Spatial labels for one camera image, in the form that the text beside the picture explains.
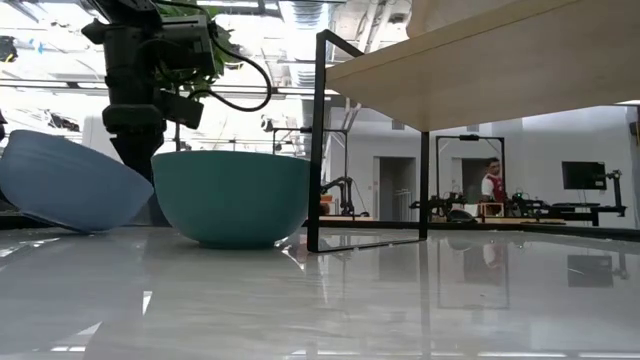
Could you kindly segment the black monitor stand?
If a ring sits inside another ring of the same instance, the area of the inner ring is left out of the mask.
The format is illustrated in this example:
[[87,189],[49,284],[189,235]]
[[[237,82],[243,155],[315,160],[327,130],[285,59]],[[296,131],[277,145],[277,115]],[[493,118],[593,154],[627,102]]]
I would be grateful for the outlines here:
[[610,173],[606,175],[606,177],[613,181],[614,187],[614,201],[615,201],[615,209],[618,213],[619,217],[624,217],[626,213],[626,207],[622,204],[622,194],[621,194],[621,171],[620,170],[612,170]]

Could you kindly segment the green bowl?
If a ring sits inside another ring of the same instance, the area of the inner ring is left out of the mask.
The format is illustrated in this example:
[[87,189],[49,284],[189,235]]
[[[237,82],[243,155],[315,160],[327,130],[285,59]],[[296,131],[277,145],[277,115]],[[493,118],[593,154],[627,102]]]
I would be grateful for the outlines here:
[[158,204],[168,223],[203,246],[271,248],[307,218],[306,159],[200,150],[157,154],[151,164]]

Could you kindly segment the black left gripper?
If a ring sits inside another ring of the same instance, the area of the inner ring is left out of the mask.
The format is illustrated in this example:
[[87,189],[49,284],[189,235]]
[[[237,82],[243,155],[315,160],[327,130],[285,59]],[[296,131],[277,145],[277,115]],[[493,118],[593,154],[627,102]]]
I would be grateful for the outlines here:
[[151,158],[164,143],[161,134],[168,121],[190,129],[199,127],[203,105],[180,95],[179,87],[199,75],[179,77],[190,68],[190,51],[166,39],[107,39],[104,44],[110,104],[102,111],[106,130],[116,134],[110,141],[120,159],[150,183],[154,183]]

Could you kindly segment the black metal table frame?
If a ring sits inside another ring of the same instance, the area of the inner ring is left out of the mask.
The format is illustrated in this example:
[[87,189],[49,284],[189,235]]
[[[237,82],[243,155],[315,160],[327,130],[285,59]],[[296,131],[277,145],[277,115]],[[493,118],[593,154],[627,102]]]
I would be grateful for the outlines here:
[[[416,222],[320,220],[319,225],[321,228],[393,230],[419,229],[419,224]],[[48,224],[29,219],[19,214],[0,215],[0,230],[35,229],[46,227],[48,227]],[[626,228],[572,227],[566,225],[545,225],[537,223],[429,223],[427,225],[427,229],[446,231],[523,231],[640,243],[640,230]]]

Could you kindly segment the person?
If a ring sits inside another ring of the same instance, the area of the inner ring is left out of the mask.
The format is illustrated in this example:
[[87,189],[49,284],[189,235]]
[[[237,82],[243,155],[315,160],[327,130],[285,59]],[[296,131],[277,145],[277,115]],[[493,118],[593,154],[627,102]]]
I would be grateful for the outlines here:
[[486,161],[486,173],[481,181],[481,196],[484,202],[503,203],[506,200],[501,163],[496,157]]

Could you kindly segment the wooden shelf with black legs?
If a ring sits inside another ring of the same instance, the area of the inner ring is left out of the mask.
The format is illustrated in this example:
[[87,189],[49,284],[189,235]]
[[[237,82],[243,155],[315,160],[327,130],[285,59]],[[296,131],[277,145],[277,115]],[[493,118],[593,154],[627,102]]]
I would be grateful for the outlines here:
[[427,202],[439,186],[433,131],[640,100],[640,0],[514,0],[371,53],[319,32],[306,222],[315,253],[327,90],[419,132]]

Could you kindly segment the background robot rig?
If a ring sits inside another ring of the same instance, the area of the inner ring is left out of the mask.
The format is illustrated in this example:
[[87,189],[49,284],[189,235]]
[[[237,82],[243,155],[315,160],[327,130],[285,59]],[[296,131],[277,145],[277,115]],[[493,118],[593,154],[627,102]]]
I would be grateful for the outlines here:
[[551,218],[551,206],[539,199],[531,199],[528,193],[516,191],[510,198],[510,209],[515,216],[524,218]]
[[460,192],[449,192],[445,198],[432,195],[427,201],[427,219],[430,223],[476,223],[476,215],[465,209],[467,204]]

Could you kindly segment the black background frame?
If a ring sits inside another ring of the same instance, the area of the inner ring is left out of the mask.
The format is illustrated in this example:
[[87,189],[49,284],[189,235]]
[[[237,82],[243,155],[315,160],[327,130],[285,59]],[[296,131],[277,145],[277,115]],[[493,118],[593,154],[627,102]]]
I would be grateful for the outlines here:
[[435,190],[442,198],[462,198],[470,205],[485,202],[482,183],[491,159],[497,159],[498,178],[506,183],[506,141],[503,137],[437,135],[435,150]]

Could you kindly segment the black monitor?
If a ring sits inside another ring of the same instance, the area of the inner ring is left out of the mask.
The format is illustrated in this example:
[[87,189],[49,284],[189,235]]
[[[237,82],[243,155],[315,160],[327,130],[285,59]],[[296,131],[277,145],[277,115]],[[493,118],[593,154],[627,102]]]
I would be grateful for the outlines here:
[[565,190],[606,190],[606,168],[603,162],[563,161]]

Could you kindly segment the black background desk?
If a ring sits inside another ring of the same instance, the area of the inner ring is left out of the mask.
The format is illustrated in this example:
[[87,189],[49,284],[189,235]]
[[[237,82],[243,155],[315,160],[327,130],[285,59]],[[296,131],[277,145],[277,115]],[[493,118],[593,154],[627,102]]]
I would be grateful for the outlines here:
[[588,222],[594,227],[600,226],[600,215],[615,213],[624,217],[626,206],[601,205],[599,203],[556,203],[548,208],[549,215],[565,221]]

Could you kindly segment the blue bowl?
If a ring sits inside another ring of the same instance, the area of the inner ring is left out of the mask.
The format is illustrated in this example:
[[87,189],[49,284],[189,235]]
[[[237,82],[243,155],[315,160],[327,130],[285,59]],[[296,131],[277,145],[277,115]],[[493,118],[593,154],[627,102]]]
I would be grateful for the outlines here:
[[0,192],[30,218],[95,233],[129,223],[154,188],[96,150],[59,136],[15,130],[0,157]]

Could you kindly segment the green leafy plant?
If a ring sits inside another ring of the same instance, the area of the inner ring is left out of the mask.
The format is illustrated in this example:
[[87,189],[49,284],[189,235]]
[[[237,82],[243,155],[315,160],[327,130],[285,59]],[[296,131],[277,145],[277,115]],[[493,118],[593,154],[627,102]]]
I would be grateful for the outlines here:
[[231,30],[216,25],[214,17],[218,13],[217,8],[202,6],[197,0],[154,0],[164,20],[169,17],[187,17],[192,15],[204,15],[212,28],[210,36],[213,38],[212,51],[214,69],[212,74],[204,70],[187,68],[186,70],[170,70],[167,63],[161,63],[156,69],[156,80],[163,88],[196,93],[195,98],[206,97],[206,90],[224,75],[225,66],[241,67],[244,57],[240,54],[240,46],[229,41]]

